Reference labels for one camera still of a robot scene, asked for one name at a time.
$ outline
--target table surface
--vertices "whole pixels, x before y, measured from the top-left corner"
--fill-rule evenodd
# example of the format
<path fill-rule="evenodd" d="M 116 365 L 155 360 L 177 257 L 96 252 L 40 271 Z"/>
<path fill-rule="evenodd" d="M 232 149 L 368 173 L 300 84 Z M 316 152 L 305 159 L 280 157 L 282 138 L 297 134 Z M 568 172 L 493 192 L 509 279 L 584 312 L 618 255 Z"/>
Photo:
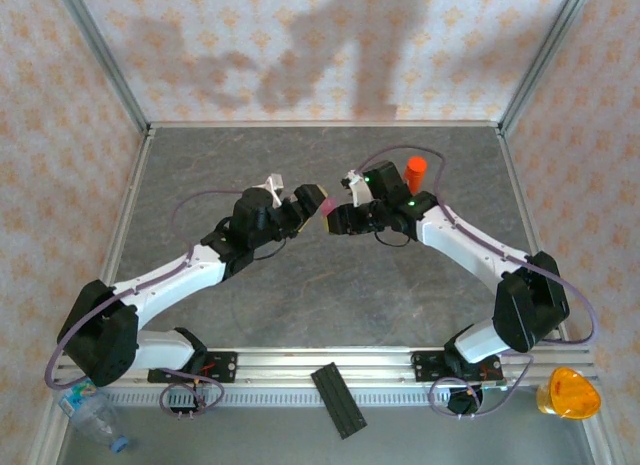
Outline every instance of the table surface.
<path fill-rule="evenodd" d="M 184 252 L 168 219 L 203 189 L 239 189 L 281 173 L 285 193 L 318 183 L 339 203 L 340 179 L 373 152 L 422 144 L 446 154 L 448 203 L 468 222 L 516 248 L 526 236 L 498 141 L 490 128 L 159 129 L 129 226 L 117 280 Z M 410 151 L 388 154 L 402 170 Z M 438 165 L 429 159 L 431 189 Z M 188 203 L 177 222 L 194 241 L 231 214 L 237 196 Z M 390 242 L 402 237 L 385 232 Z M 265 245 L 267 253 L 276 244 Z M 330 236 L 314 217 L 274 258 L 254 262 L 152 320 L 150 330 L 186 327 L 209 347 L 437 346 L 493 314 L 486 287 L 448 257 L 412 242 L 385 247 L 372 235 Z"/>
<path fill-rule="evenodd" d="M 168 216 L 195 191 L 243 189 L 279 172 L 289 191 L 319 183 L 346 201 L 339 183 L 345 172 L 398 143 L 444 152 L 450 161 L 444 182 L 449 204 L 495 238 L 527 249 L 498 142 L 488 128 L 160 129 L 117 279 L 183 253 L 169 232 Z M 395 152 L 389 158 L 402 167 L 408 156 Z M 430 162 L 427 189 L 436 165 Z M 234 200 L 213 196 L 187 205 L 182 230 L 198 240 L 230 213 Z M 187 327 L 209 347 L 427 346 L 443 344 L 492 311 L 484 285 L 438 252 L 416 243 L 388 248 L 371 236 L 331 237 L 314 219 L 273 259 L 187 298 L 149 328 Z M 470 423 L 425 407 L 363 408 L 368 426 L 345 441 L 323 408 L 220 408 L 194 421 L 177 421 L 157 408 L 122 408 L 129 449 L 113 456 L 70 428 L 58 463 L 592 463 L 581 424 L 541 414 L 530 392 L 518 391 L 491 418 Z M 487 395 L 485 407 L 502 396 Z"/>

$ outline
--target black mounting bracket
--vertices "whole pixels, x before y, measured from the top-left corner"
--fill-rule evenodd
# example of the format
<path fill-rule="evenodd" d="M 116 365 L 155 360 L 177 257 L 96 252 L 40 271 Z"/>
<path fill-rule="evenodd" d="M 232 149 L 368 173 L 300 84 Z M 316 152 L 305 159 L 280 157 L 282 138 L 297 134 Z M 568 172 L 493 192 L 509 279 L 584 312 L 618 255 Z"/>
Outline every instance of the black mounting bracket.
<path fill-rule="evenodd" d="M 460 373 L 454 373 L 445 363 L 444 350 L 419 350 L 411 355 L 411 366 L 416 382 L 435 382 L 444 377 L 456 377 L 467 382 L 502 382 L 500 357 L 490 355 L 481 362 L 466 364 Z"/>
<path fill-rule="evenodd" d="M 213 378 L 220 383 L 234 383 L 238 368 L 238 354 L 236 352 L 207 351 L 202 367 L 192 371 L 194 375 Z M 149 370 L 149 383 L 188 383 L 193 380 L 169 375 L 161 370 Z"/>

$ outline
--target bottle cap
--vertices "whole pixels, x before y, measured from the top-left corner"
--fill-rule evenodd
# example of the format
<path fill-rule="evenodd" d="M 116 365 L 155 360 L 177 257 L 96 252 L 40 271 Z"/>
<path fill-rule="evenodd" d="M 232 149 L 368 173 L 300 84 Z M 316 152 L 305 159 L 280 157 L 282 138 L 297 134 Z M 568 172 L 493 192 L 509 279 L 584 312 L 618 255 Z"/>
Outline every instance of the bottle cap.
<path fill-rule="evenodd" d="M 120 453 L 129 445 L 129 439 L 124 435 L 119 436 L 115 442 L 111 444 L 111 451 L 113 453 Z"/>
<path fill-rule="evenodd" d="M 416 194 L 420 190 L 422 179 L 427 173 L 427 161 L 422 157 L 411 157 L 404 171 L 404 179 L 407 181 L 411 193 Z"/>

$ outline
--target plastic water bottle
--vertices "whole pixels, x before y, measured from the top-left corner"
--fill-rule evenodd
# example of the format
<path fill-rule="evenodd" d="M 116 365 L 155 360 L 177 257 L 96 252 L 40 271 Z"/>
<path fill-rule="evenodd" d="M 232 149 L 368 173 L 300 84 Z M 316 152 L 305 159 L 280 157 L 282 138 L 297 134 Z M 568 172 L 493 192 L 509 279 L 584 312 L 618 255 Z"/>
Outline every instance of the plastic water bottle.
<path fill-rule="evenodd" d="M 113 453 L 129 443 L 120 431 L 113 404 L 88 378 L 66 390 L 58 403 L 76 430 Z"/>

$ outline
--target wire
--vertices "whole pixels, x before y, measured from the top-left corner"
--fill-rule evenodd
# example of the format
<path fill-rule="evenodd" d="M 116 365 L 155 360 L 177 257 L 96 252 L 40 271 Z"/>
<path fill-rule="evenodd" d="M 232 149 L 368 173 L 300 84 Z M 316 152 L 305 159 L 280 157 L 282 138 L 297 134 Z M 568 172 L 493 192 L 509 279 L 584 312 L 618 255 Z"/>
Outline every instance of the wire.
<path fill-rule="evenodd" d="M 170 375 L 175 375 L 176 377 L 180 377 L 180 378 L 187 378 L 187 379 L 191 379 L 194 381 L 194 383 L 196 381 L 201 381 L 201 382 L 207 382 L 207 383 L 211 383 L 212 385 L 215 385 L 216 387 L 218 387 L 220 389 L 220 395 L 218 395 L 218 397 L 211 402 L 209 405 L 206 405 L 205 407 L 201 408 L 200 410 L 196 411 L 196 412 L 189 412 L 189 417 L 193 418 L 193 417 L 197 417 L 198 415 L 202 415 L 204 413 L 206 413 L 208 410 L 212 409 L 213 407 L 215 407 L 218 403 L 220 403 L 220 401 L 224 398 L 225 395 L 225 390 L 224 387 L 222 386 L 222 384 L 220 382 L 218 382 L 217 380 L 214 380 L 213 378 L 209 378 L 209 377 L 205 377 L 202 375 L 193 375 L 191 373 L 184 373 L 184 372 L 180 372 L 178 370 L 170 370 L 168 368 L 161 368 L 160 369 L 161 372 L 163 373 L 167 373 Z M 173 390 L 176 387 L 182 387 L 185 390 L 188 390 L 189 393 L 193 396 L 193 398 L 196 400 L 196 402 L 198 402 L 198 404 L 203 405 L 204 404 L 204 396 L 198 396 L 198 394 L 196 393 L 195 390 L 191 389 L 186 383 L 172 383 L 171 385 L 167 386 L 164 390 L 162 390 L 162 392 L 160 393 L 160 409 L 168 414 L 171 415 L 172 417 L 176 417 L 178 419 L 182 418 L 182 412 L 172 412 L 171 409 L 169 407 L 167 407 L 164 404 L 164 397 L 167 393 L 169 393 L 171 390 Z"/>
<path fill-rule="evenodd" d="M 58 345 L 56 346 L 56 348 L 54 349 L 53 353 L 51 354 L 51 357 L 49 358 L 49 361 L 47 362 L 47 365 L 45 367 L 44 381 L 45 381 L 45 383 L 47 384 L 47 386 L 49 388 L 51 388 L 52 390 L 66 390 L 66 389 L 71 388 L 72 386 L 80 383 L 85 378 L 87 378 L 86 376 L 82 376 L 80 378 L 72 380 L 71 382 L 59 384 L 59 383 L 55 382 L 55 378 L 53 377 L 53 370 L 55 368 L 55 365 L 56 365 L 58 359 L 62 355 L 62 352 L 64 351 L 64 348 L 67 346 L 69 341 L 73 338 L 73 336 L 76 333 L 78 333 L 78 331 L 84 325 L 87 324 L 87 322 L 89 322 L 93 317 L 95 317 L 95 316 L 99 315 L 100 313 L 102 313 L 104 310 L 106 310 L 109 306 L 111 306 L 113 303 L 117 302 L 118 300 L 121 300 L 121 299 L 123 299 L 125 297 L 128 297 L 129 295 L 132 295 L 133 293 L 137 293 L 140 290 L 144 290 L 144 289 L 149 288 L 149 287 L 151 287 L 153 285 L 161 283 L 161 282 L 163 282 L 163 281 L 165 281 L 165 280 L 177 275 L 178 273 L 180 273 L 182 270 L 184 270 L 189 265 L 189 263 L 191 261 L 191 257 L 193 256 L 194 245 L 175 226 L 175 220 L 176 220 L 176 216 L 178 214 L 178 211 L 187 202 L 193 200 L 196 197 L 200 197 L 202 195 L 207 195 L 207 194 L 241 194 L 241 193 L 242 193 L 241 191 L 237 191 L 237 190 L 204 190 L 204 191 L 197 192 L 197 193 L 194 193 L 193 195 L 188 196 L 187 198 L 182 200 L 180 203 L 178 203 L 178 205 L 175 206 L 175 208 L 173 209 L 173 212 L 171 213 L 171 220 L 170 220 L 170 224 L 169 225 L 170 225 L 170 228 L 173 231 L 173 233 L 176 235 L 176 237 L 178 239 L 180 239 L 181 241 L 183 241 L 188 247 L 188 251 L 187 251 L 187 253 L 185 255 L 184 261 L 182 263 L 180 263 L 180 265 L 178 265 L 173 270 L 170 270 L 170 271 L 168 271 L 168 272 L 162 274 L 161 276 L 156 277 L 156 278 L 154 278 L 152 280 L 148 280 L 146 282 L 138 284 L 135 289 L 134 288 L 130 288 L 128 290 L 124 290 L 124 291 L 114 295 L 113 297 L 107 299 L 105 302 L 101 303 L 96 308 L 91 310 L 89 313 L 84 315 L 75 324 L 73 324 L 71 326 L 71 328 L 69 328 L 69 330 L 67 330 L 67 332 L 62 336 L 62 338 L 58 342 Z M 165 371 L 166 373 L 172 373 L 174 375 L 183 373 L 183 372 L 178 372 L 176 370 L 168 370 L 168 369 L 165 369 L 163 371 Z M 200 377 L 200 376 L 197 376 L 197 375 L 191 375 L 190 377 L 187 377 L 187 378 L 191 378 L 191 377 L 196 377 L 196 379 L 198 379 L 198 380 L 206 381 L 206 382 L 209 382 L 209 383 L 214 383 L 215 382 L 215 380 L 209 379 L 208 377 Z M 164 397 L 164 393 L 166 393 L 166 391 L 167 391 L 167 389 L 165 389 L 165 391 L 161 394 L 161 400 L 162 400 L 162 397 Z"/>
<path fill-rule="evenodd" d="M 476 408 L 478 408 L 478 409 L 480 408 L 480 400 L 478 398 L 478 394 L 473 389 L 473 387 L 469 384 L 469 382 L 467 382 L 466 380 L 463 380 L 461 378 L 457 378 L 457 377 L 443 377 L 443 378 L 439 378 L 438 380 L 433 382 L 433 384 L 431 384 L 431 387 L 429 387 L 429 391 L 427 392 L 427 400 L 429 402 L 429 405 L 431 406 L 431 410 L 433 410 L 438 415 L 441 415 L 443 417 L 456 418 L 458 420 L 461 420 L 463 417 L 464 418 L 469 418 L 469 419 L 473 419 L 475 417 L 486 417 L 487 415 L 491 415 L 492 413 L 494 413 L 494 412 L 498 411 L 500 408 L 502 408 L 502 406 L 505 403 L 507 403 L 507 401 L 509 401 L 509 399 L 512 397 L 512 395 L 515 393 L 516 389 L 518 388 L 518 385 L 520 385 L 520 382 L 522 382 L 522 379 L 525 377 L 525 375 L 529 371 L 529 368 L 531 368 L 531 365 L 533 365 L 533 355 L 530 355 L 528 353 L 522 353 L 522 354 L 520 354 L 520 353 L 505 353 L 505 354 L 502 354 L 501 356 L 505 356 L 505 357 L 518 357 L 518 356 L 527 357 L 529 359 L 529 362 L 524 367 L 524 370 L 522 370 L 522 373 L 520 374 L 518 379 L 513 383 L 513 385 L 511 386 L 511 388 L 507 392 L 507 394 L 496 405 L 494 405 L 492 408 L 490 408 L 489 410 L 486 410 L 484 412 L 472 413 L 470 415 L 449 413 L 449 412 L 445 412 L 444 410 L 439 409 L 436 406 L 436 398 L 435 398 L 435 393 L 434 392 L 435 392 L 436 387 L 438 385 L 444 383 L 444 382 L 456 382 L 456 383 L 459 383 L 461 385 L 464 385 L 467 388 L 467 390 L 469 390 L 471 395 L 473 396 L 473 399 L 476 402 Z"/>
<path fill-rule="evenodd" d="M 209 365 L 202 367 L 199 371 L 200 372 L 205 372 L 207 370 L 211 370 L 212 368 L 214 368 L 216 366 L 216 363 L 210 363 Z"/>
<path fill-rule="evenodd" d="M 285 239 L 282 241 L 282 244 L 281 244 L 278 248 L 276 248 L 273 252 L 271 252 L 271 253 L 269 253 L 269 254 L 267 254 L 267 255 L 263 256 L 263 257 L 254 258 L 254 261 L 256 261 L 256 262 L 257 262 L 258 260 L 266 260 L 267 258 L 275 257 L 278 253 L 280 253 L 280 251 L 284 248 L 284 246 L 285 246 L 286 244 L 287 244 L 287 239 L 285 238 Z"/>
<path fill-rule="evenodd" d="M 384 240 L 382 240 L 382 239 L 380 238 L 380 236 L 378 235 L 378 232 L 373 232 L 373 236 L 374 236 L 374 237 L 376 237 L 376 240 L 377 240 L 378 242 L 380 242 L 381 244 L 383 244 L 383 245 L 385 245 L 385 246 L 387 246 L 387 247 L 393 247 L 393 248 L 402 248 L 402 247 L 406 247 L 406 246 L 407 246 L 407 244 L 411 241 L 411 239 L 410 239 L 409 237 L 407 237 L 407 241 L 406 241 L 406 242 L 404 242 L 404 243 L 402 243 L 402 244 L 400 244 L 400 245 L 395 245 L 395 244 L 393 244 L 393 243 L 387 243 L 387 242 L 385 242 Z"/>
<path fill-rule="evenodd" d="M 355 172 L 360 174 L 362 172 L 362 169 L 364 167 L 366 167 L 372 160 L 374 160 L 375 158 L 379 157 L 382 154 L 385 154 L 387 152 L 390 152 L 391 150 L 403 150 L 403 149 L 410 149 L 410 150 L 420 150 L 423 152 L 427 152 L 430 153 L 432 155 L 435 155 L 436 157 L 438 157 L 440 159 L 440 166 L 438 167 L 438 170 L 436 172 L 436 178 L 433 182 L 433 189 L 434 189 L 434 195 L 436 196 L 436 199 L 438 201 L 438 205 L 440 206 L 440 208 L 442 209 L 442 212 L 444 213 L 444 215 L 447 217 L 447 219 L 451 222 L 451 224 L 456 227 L 458 230 L 460 230 L 460 232 L 462 234 L 464 234 L 466 237 L 468 237 L 469 239 L 471 239 L 473 242 L 477 243 L 478 245 L 482 246 L 483 248 L 485 248 L 486 250 L 489 250 L 497 255 L 503 256 L 505 260 L 510 261 L 511 263 L 515 263 L 521 267 L 524 267 L 532 272 L 538 273 L 540 275 L 542 275 L 545 278 L 548 278 L 550 280 L 553 280 L 556 283 L 559 283 L 560 285 L 562 285 L 563 287 L 567 288 L 576 298 L 578 298 L 578 300 L 580 300 L 582 302 L 582 304 L 584 305 L 585 309 L 587 310 L 587 313 L 589 314 L 589 318 L 591 320 L 591 333 L 583 339 L 580 340 L 552 340 L 552 339 L 546 339 L 543 340 L 544 342 L 547 343 L 559 343 L 559 344 L 563 344 L 563 345 L 586 345 L 586 344 L 590 344 L 592 343 L 598 336 L 599 331 L 600 331 L 600 324 L 598 323 L 598 317 L 596 315 L 596 312 L 593 308 L 593 305 L 591 305 L 591 302 L 589 302 L 589 300 L 576 288 L 574 287 L 572 284 L 570 284 L 569 282 L 567 282 L 565 279 L 563 279 L 562 277 L 551 273 L 547 270 L 544 270 L 540 267 L 537 267 L 536 265 L 533 265 L 531 263 L 525 262 L 523 260 L 520 260 L 516 257 L 512 257 L 509 254 L 505 254 L 501 249 L 494 247 L 493 245 L 491 245 L 490 243 L 487 243 L 485 240 L 483 240 L 482 238 L 478 237 L 477 235 L 475 235 L 473 232 L 471 232 L 470 230 L 467 230 L 463 225 L 460 225 L 455 217 L 452 215 L 451 211 L 449 210 L 449 207 L 446 205 L 444 199 L 442 198 L 442 194 L 440 192 L 440 184 L 442 181 L 442 175 L 444 172 L 444 169 L 447 165 L 447 159 L 444 156 L 444 154 L 442 154 L 441 152 L 438 152 L 437 150 L 433 150 L 431 148 L 428 147 L 422 147 L 422 146 L 418 146 L 418 145 L 392 145 L 390 147 L 386 147 L 383 148 L 382 150 L 379 150 L 378 152 L 374 153 L 373 155 L 371 155 L 370 157 L 368 157 L 364 162 L 362 162 L 360 164 L 360 166 L 358 166 L 358 168 L 356 168 Z"/>
<path fill-rule="evenodd" d="M 574 287 L 572 284 L 570 284 L 569 282 L 567 282 L 566 280 L 564 280 L 562 277 L 551 273 L 547 270 L 544 270 L 540 267 L 537 267 L 533 264 L 530 264 L 528 262 L 525 262 L 523 260 L 520 260 L 516 257 L 512 257 L 509 254 L 505 254 L 503 253 L 503 251 L 501 249 L 498 249 L 496 247 L 494 247 L 493 245 L 491 245 L 490 243 L 487 243 L 485 240 L 483 240 L 482 238 L 478 237 L 477 235 L 475 235 L 473 232 L 471 232 L 470 230 L 467 230 L 464 226 L 460 225 L 459 223 L 457 223 L 455 217 L 453 216 L 453 214 L 449 211 L 449 208 L 447 207 L 444 199 L 442 198 L 442 194 L 440 192 L 440 184 L 442 181 L 442 176 L 444 173 L 444 169 L 447 165 L 447 159 L 444 156 L 443 153 L 438 152 L 437 150 L 433 150 L 431 148 L 428 147 L 422 147 L 422 146 L 417 146 L 417 145 L 392 145 L 390 147 L 386 147 L 383 148 L 382 150 L 379 150 L 378 152 L 374 153 L 373 155 L 371 155 L 370 157 L 368 157 L 364 162 L 362 162 L 358 168 L 356 168 L 355 172 L 357 174 L 360 174 L 362 172 L 362 170 L 364 169 L 364 167 L 366 167 L 372 160 L 376 159 L 377 157 L 379 157 L 382 154 L 385 154 L 387 152 L 390 152 L 391 150 L 402 150 L 402 149 L 410 149 L 410 150 L 420 150 L 423 152 L 427 152 L 430 153 L 432 155 L 435 155 L 436 157 L 438 157 L 440 159 L 440 165 L 438 167 L 438 170 L 436 172 L 436 178 L 433 182 L 433 189 L 434 189 L 434 195 L 436 196 L 436 200 L 438 202 L 438 205 L 440 206 L 440 208 L 442 209 L 442 212 L 444 213 L 444 215 L 447 217 L 447 219 L 451 222 L 451 224 L 456 227 L 458 230 L 460 230 L 460 232 L 462 234 L 464 234 L 466 237 L 468 237 L 469 239 L 471 239 L 473 242 L 477 243 L 478 245 L 484 247 L 486 250 L 489 250 L 497 255 L 503 256 L 505 260 L 508 260 L 512 263 L 515 263 L 521 267 L 524 267 L 532 272 L 538 273 L 550 280 L 553 280 L 556 283 L 559 283 L 560 285 L 562 285 L 563 287 L 566 287 L 575 297 L 577 297 L 582 304 L 584 305 L 585 309 L 587 310 L 587 313 L 589 314 L 589 318 L 591 320 L 591 333 L 584 339 L 580 339 L 580 340 L 573 340 L 573 341 L 569 341 L 569 340 L 551 340 L 551 339 L 546 339 L 543 340 L 544 342 L 547 343 L 558 343 L 558 344 L 563 344 L 563 345 L 584 345 L 584 344 L 589 344 L 592 343 L 596 337 L 598 336 L 599 330 L 600 330 L 600 324 L 598 323 L 598 317 L 596 315 L 596 312 L 593 308 L 593 305 L 591 305 L 591 302 L 589 302 L 589 300 L 576 288 Z M 526 375 L 526 373 L 529 371 L 529 368 L 531 367 L 531 365 L 533 364 L 533 356 L 530 354 L 523 354 L 524 356 L 529 358 L 529 363 L 527 364 L 527 366 L 524 368 L 524 370 L 522 371 L 522 374 L 520 375 L 520 377 L 518 377 L 518 379 L 515 381 L 515 383 L 513 384 L 513 386 L 511 387 L 511 389 L 509 390 L 509 392 L 507 393 L 507 395 L 492 409 L 487 410 L 485 412 L 480 412 L 480 413 L 476 413 L 471 415 L 471 418 L 473 418 L 474 416 L 486 416 L 490 413 L 495 412 L 496 410 L 498 410 L 500 407 L 502 407 L 513 395 L 514 391 L 516 390 L 516 388 L 518 387 L 518 385 L 520 384 L 520 382 L 522 381 L 522 379 L 524 378 L 524 376 Z M 435 381 L 432 385 L 431 388 L 429 389 L 429 393 L 427 394 L 427 399 L 429 401 L 429 404 L 431 405 L 431 409 L 433 411 L 435 411 L 436 413 L 438 413 L 439 415 L 442 416 L 446 416 L 449 418 L 457 418 L 460 419 L 461 416 L 456 415 L 456 414 L 451 414 L 451 413 L 446 413 L 443 412 L 442 410 L 438 409 L 435 406 L 435 397 L 433 395 L 433 391 L 435 390 L 435 387 L 439 384 L 442 383 L 443 381 L 456 381 L 458 383 L 463 383 L 468 390 L 471 391 L 471 394 L 474 397 L 474 400 L 476 401 L 476 405 L 480 405 L 480 401 L 478 400 L 478 396 L 475 393 L 475 390 L 473 390 L 473 388 L 471 388 L 471 385 L 469 384 L 469 382 L 467 382 L 466 380 L 462 380 L 460 378 L 456 378 L 456 377 L 444 377 L 442 379 L 439 379 L 437 381 Z"/>

